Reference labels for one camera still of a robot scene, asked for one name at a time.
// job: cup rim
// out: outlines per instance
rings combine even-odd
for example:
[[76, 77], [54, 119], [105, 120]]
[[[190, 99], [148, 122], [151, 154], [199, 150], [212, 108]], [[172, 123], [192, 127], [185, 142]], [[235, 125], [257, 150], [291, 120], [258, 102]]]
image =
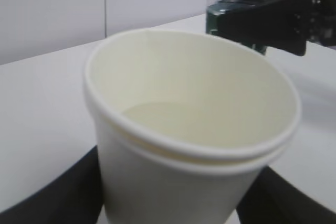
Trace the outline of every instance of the cup rim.
[[[222, 148], [222, 147], [211, 147], [211, 146], [200, 146], [192, 143], [185, 143], [178, 140], [175, 140], [172, 137], [165, 136], [163, 134], [154, 132], [144, 126], [141, 126], [132, 120], [128, 119], [122, 113], [115, 110], [112, 106], [108, 105], [102, 95], [99, 94], [95, 85], [93, 84], [90, 73], [91, 66], [94, 62], [97, 53], [103, 49], [106, 45], [111, 44], [113, 41], [118, 40], [121, 37], [130, 35], [130, 34], [141, 34], [141, 33], [178, 33], [184, 34], [187, 36], [197, 36], [203, 37], [206, 39], [212, 40], [220, 40], [221, 42], [225, 42], [227, 44], [232, 44], [235, 47], [239, 47], [245, 51], [249, 51], [251, 54], [258, 57], [260, 60], [266, 62], [266, 64], [273, 68], [274, 71], [278, 72], [284, 82], [290, 88], [293, 98], [296, 104], [296, 112], [291, 122], [285, 128], [283, 132], [274, 136], [272, 139], [267, 142], [261, 142], [255, 145], [250, 145], [246, 147], [237, 147], [237, 148]], [[89, 97], [93, 105], [98, 109], [100, 114], [104, 115], [108, 120], [111, 120], [116, 126], [122, 128], [126, 132], [139, 137], [143, 142], [149, 144], [151, 146], [155, 146], [161, 148], [166, 151], [170, 151], [173, 153], [178, 153], [181, 155], [187, 155], [191, 157], [201, 158], [201, 159], [212, 159], [212, 160], [241, 160], [241, 159], [250, 159], [262, 155], [266, 155], [272, 152], [274, 149], [281, 147], [286, 144], [286, 141], [292, 137], [293, 133], [298, 128], [298, 125], [301, 121], [302, 117], [302, 104], [300, 100], [299, 93], [295, 88], [294, 84], [290, 80], [290, 78], [285, 75], [278, 67], [274, 66], [271, 62], [265, 59], [265, 56], [257, 53], [256, 51], [249, 49], [243, 45], [240, 45], [236, 42], [212, 36], [207, 34], [198, 34], [192, 33], [188, 31], [179, 31], [172, 29], [159, 29], [159, 28], [143, 28], [136, 30], [124, 31], [115, 35], [112, 35], [106, 38], [102, 43], [100, 43], [89, 56], [84, 72], [84, 85], [86, 90], [86, 95]]]

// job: white table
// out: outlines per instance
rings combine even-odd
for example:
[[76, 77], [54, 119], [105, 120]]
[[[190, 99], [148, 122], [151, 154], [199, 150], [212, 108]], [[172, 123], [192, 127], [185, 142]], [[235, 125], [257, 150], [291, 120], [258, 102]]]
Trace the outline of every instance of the white table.
[[[202, 33], [204, 23], [201, 15], [161, 27]], [[81, 77], [98, 43], [0, 66], [0, 212], [56, 179], [95, 146]], [[336, 212], [336, 51], [308, 44], [303, 58], [272, 48], [267, 56], [293, 79], [305, 111], [292, 147], [272, 167]]]

